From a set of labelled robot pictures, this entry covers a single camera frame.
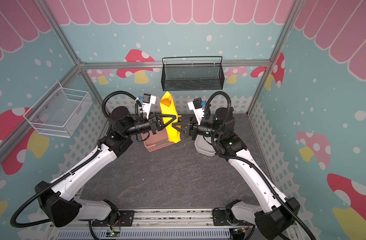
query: white wire mesh basket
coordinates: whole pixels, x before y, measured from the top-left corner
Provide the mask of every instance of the white wire mesh basket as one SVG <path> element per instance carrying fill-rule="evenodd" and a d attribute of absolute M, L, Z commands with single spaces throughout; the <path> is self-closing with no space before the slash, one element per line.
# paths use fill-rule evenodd
<path fill-rule="evenodd" d="M 71 137 L 92 105 L 90 93 L 63 88 L 59 82 L 51 89 L 50 96 L 36 108 L 45 93 L 23 117 L 39 134 Z"/>

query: gray tabletop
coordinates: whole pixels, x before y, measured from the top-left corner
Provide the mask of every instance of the gray tabletop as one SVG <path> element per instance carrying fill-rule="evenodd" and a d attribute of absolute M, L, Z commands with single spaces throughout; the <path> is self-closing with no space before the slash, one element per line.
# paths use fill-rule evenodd
<path fill-rule="evenodd" d="M 234 114 L 235 133 L 267 174 L 246 114 Z M 225 207 L 233 199 L 257 204 L 252 190 L 224 159 L 195 150 L 191 138 L 148 152 L 134 143 L 90 179 L 81 199 L 112 201 L 120 209 Z"/>

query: yellow plastic bag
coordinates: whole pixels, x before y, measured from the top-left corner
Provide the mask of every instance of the yellow plastic bag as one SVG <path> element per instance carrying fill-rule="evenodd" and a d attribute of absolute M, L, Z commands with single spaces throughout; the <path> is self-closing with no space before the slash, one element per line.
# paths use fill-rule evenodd
<path fill-rule="evenodd" d="M 176 112 L 174 99 L 172 99 L 172 95 L 169 92 L 166 92 L 160 100 L 160 109 L 163 114 L 171 114 L 175 115 L 176 119 L 174 122 L 178 122 L 178 113 Z M 171 118 L 163 118 L 163 122 L 166 123 L 170 121 Z M 168 140 L 170 142 L 177 143 L 180 141 L 180 132 L 175 130 L 171 124 L 166 127 Z"/>

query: white picket fence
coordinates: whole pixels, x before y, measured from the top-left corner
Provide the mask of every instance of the white picket fence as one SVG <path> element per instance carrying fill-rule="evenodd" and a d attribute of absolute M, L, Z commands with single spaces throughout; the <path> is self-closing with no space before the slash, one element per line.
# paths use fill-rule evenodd
<path fill-rule="evenodd" d="M 257 141 L 259 141 L 260 146 L 262 147 L 262 154 L 264 155 L 268 170 L 272 176 L 272 181 L 286 196 L 295 197 L 299 201 L 301 206 L 298 214 L 299 218 L 307 224 L 315 237 L 319 239 L 321 230 L 316 228 L 311 221 L 313 213 L 307 211 L 305 208 L 304 204 L 306 199 L 299 194 L 300 185 L 295 184 L 293 181 L 294 173 L 289 172 L 288 170 L 289 163 L 283 159 L 284 152 L 279 150 L 280 143 L 275 141 L 276 135 L 272 135 L 272 127 L 269 127 L 269 120 L 266 120 L 261 102 L 256 103 L 250 117 L 252 119 L 253 128 L 257 133 Z M 301 227 L 299 229 L 302 231 L 303 236 L 307 236 Z"/>
<path fill-rule="evenodd" d="M 176 111 L 179 114 L 192 113 L 192 111 L 188 109 L 187 103 L 197 97 L 198 96 L 195 96 L 193 98 L 190 96 L 188 96 L 187 98 L 184 98 L 182 96 L 180 96 L 179 98 L 173 97 Z M 201 98 L 202 98 L 202 101 L 206 101 L 208 99 L 206 96 L 202 96 Z M 249 96 L 248 98 L 244 98 L 244 96 L 242 96 L 241 98 L 237 98 L 236 96 L 234 96 L 231 99 L 232 107 L 234 108 L 234 113 L 247 112 L 248 108 L 251 104 L 252 98 L 253 98 L 252 96 Z M 156 103 L 152 105 L 151 111 L 154 111 L 154 112 L 160 111 L 160 105 L 159 105 L 160 99 L 161 99 L 161 97 L 157 96 Z M 110 112 L 118 106 L 125 106 L 129 109 L 129 111 L 131 113 L 135 112 L 135 101 L 133 99 L 129 98 L 128 96 L 125 96 L 124 98 L 122 98 L 121 96 L 114 96 L 111 98 L 111 100 L 109 100 L 107 102 L 106 106 Z M 211 101 L 210 109 L 211 109 L 212 113 L 214 113 L 216 109 L 224 108 L 224 107 L 227 107 L 227 101 L 223 96 L 218 95 Z"/>
<path fill-rule="evenodd" d="M 93 104 L 90 108 L 90 115 L 87 116 L 87 121 L 83 122 L 83 128 L 79 128 L 79 137 L 74 137 L 74 145 L 69 145 L 70 153 L 64 154 L 65 162 L 59 163 L 58 174 L 53 174 L 52 178 L 55 179 L 70 170 L 75 164 L 82 160 L 87 154 L 94 149 L 96 141 L 98 140 L 99 134 L 104 126 L 105 117 L 101 111 L 101 107 L 97 104 Z M 47 216 L 44 212 L 38 208 L 37 212 L 28 215 L 31 222 L 46 219 Z M 24 228 L 18 232 L 18 237 L 21 240 L 37 240 L 43 239 L 46 233 L 49 223 Z"/>

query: metal wall basket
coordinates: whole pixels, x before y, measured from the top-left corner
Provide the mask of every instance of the metal wall basket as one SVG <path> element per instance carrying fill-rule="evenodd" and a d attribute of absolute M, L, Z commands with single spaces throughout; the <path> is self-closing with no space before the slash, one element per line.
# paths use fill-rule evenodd
<path fill-rule="evenodd" d="M 23 117 L 39 134 L 71 137 L 92 105 L 90 93 L 63 88 L 59 82 L 50 90 L 50 96 L 43 100 L 45 93 Z"/>
<path fill-rule="evenodd" d="M 162 58 L 163 91 L 223 89 L 222 60 L 221 56 Z"/>

